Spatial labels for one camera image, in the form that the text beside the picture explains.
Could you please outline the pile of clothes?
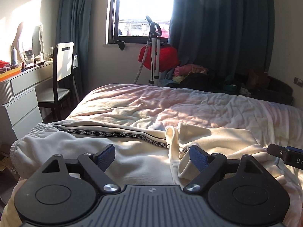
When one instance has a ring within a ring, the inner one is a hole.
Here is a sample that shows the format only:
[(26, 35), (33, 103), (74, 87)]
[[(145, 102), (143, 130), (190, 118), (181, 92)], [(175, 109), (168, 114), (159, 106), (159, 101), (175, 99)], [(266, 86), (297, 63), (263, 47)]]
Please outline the pile of clothes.
[(230, 76), (222, 77), (203, 66), (195, 64), (176, 66), (164, 71), (160, 77), (160, 86), (251, 96), (247, 88), (233, 81)]

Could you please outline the pastel bed sheet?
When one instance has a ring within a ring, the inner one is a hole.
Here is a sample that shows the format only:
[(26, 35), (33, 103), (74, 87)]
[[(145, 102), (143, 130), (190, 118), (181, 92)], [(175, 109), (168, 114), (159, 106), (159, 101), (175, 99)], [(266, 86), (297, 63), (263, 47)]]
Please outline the pastel bed sheet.
[(110, 84), (91, 91), (68, 119), (166, 131), (178, 155), (174, 172), (186, 175), (185, 149), (197, 142), (209, 153), (237, 159), (250, 154), (286, 188), (286, 226), (302, 226), (302, 170), (270, 156), (270, 144), (302, 148), (302, 110), (245, 96), (190, 89)]

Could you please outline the white dresser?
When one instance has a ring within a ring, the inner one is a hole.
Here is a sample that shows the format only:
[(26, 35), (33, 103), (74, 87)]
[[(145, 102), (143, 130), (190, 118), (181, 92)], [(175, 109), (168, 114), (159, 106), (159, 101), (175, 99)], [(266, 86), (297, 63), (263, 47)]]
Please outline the white dresser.
[(42, 122), (35, 87), (52, 78), (52, 62), (1, 82), (1, 145), (11, 145)]

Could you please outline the red bag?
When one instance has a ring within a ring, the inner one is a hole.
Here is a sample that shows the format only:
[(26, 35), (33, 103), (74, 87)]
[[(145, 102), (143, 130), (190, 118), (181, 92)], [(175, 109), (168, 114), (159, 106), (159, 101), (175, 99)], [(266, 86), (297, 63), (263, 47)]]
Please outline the red bag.
[[(147, 51), (147, 56), (144, 62), (144, 67), (151, 69), (151, 46)], [(164, 72), (176, 67), (179, 64), (177, 50), (169, 44), (160, 46), (159, 72)]]

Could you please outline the white-backed dark chair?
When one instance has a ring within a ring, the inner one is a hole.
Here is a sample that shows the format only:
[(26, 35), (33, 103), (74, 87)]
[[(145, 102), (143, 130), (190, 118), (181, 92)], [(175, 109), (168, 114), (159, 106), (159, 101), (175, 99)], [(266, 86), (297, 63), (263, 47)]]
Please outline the white-backed dark chair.
[(53, 50), (52, 88), (44, 89), (37, 94), (38, 107), (50, 108), (57, 120), (61, 120), (60, 106), (69, 101), (74, 104), (73, 80), (74, 43), (58, 43)]

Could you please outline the garment steamer stand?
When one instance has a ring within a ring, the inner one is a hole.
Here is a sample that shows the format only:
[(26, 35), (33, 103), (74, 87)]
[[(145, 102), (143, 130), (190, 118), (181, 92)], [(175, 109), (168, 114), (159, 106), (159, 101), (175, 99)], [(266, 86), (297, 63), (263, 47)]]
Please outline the garment steamer stand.
[(146, 43), (143, 58), (141, 61), (141, 65), (139, 67), (138, 73), (134, 79), (133, 84), (137, 83), (139, 76), (142, 72), (144, 63), (148, 59), (147, 54), (149, 52), (150, 59), (151, 59), (151, 69), (150, 69), (150, 79), (149, 79), (148, 83), (151, 86), (158, 86), (162, 30), (161, 30), (159, 24), (153, 22), (149, 16), (146, 16), (146, 20), (149, 23), (149, 35), (147, 38), (147, 43)]

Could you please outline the teal right curtain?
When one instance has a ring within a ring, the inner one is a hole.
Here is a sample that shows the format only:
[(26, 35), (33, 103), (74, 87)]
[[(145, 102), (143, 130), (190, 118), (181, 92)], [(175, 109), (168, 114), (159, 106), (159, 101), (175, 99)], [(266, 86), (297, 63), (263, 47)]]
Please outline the teal right curtain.
[(269, 70), (274, 29), (274, 0), (174, 0), (169, 44), (182, 63), (243, 80)]

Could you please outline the teal curtain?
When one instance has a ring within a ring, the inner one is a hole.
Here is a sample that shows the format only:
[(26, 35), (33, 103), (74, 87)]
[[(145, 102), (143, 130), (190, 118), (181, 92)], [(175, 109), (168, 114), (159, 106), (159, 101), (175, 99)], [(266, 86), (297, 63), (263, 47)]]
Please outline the teal curtain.
[(169, 44), (182, 63), (243, 80), (269, 70), (274, 29), (274, 0), (174, 0)]
[(74, 73), (80, 98), (88, 93), (89, 31), (92, 0), (60, 0), (56, 43), (74, 43), (78, 67)]

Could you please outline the vanity mirror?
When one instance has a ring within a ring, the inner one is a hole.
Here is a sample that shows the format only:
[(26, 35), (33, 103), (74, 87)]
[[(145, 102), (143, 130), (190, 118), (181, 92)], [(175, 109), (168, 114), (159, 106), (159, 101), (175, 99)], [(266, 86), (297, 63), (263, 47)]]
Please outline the vanity mirror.
[(43, 24), (37, 22), (21, 22), (16, 30), (11, 48), (16, 49), (18, 63), (31, 63), (32, 56), (40, 57), (44, 53), (42, 37)]

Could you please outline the teal left curtain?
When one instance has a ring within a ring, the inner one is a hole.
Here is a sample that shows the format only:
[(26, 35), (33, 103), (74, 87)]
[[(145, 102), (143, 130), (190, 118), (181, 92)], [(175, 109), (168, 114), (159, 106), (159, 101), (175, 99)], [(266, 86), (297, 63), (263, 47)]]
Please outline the teal left curtain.
[(88, 93), (89, 31), (92, 0), (60, 0), (56, 43), (74, 43), (78, 67), (74, 73), (80, 98)]

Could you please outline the wall socket plate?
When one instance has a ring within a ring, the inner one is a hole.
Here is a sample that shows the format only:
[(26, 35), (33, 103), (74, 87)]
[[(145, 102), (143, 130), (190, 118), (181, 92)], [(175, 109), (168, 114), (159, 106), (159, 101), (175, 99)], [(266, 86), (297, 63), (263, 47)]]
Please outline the wall socket plate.
[(303, 80), (299, 79), (298, 77), (294, 77), (294, 84), (298, 85), (299, 87), (303, 88)]

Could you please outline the window frame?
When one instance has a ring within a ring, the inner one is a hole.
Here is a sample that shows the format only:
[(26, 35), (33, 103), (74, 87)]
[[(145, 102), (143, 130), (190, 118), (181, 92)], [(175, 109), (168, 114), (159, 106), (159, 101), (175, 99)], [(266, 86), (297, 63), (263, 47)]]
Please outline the window frame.
[(169, 38), (174, 0), (110, 0), (108, 42), (144, 44), (149, 35), (149, 17), (159, 24), (162, 42)]

